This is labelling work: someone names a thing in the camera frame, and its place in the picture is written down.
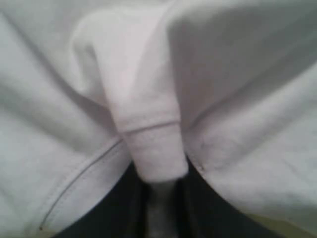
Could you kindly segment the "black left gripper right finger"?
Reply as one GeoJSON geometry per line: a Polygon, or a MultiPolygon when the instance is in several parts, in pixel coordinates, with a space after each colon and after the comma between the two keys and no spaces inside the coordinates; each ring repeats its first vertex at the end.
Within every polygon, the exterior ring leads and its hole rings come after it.
{"type": "Polygon", "coordinates": [[[225,201],[192,162],[174,189],[176,227],[181,238],[278,238],[280,235],[225,201]]]}

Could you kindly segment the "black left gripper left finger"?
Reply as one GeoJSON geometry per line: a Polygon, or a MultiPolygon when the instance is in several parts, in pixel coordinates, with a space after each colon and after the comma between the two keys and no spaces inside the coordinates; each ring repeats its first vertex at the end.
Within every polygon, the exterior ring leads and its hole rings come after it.
{"type": "Polygon", "coordinates": [[[148,187],[130,164],[101,202],[55,238],[144,238],[148,187]]]}

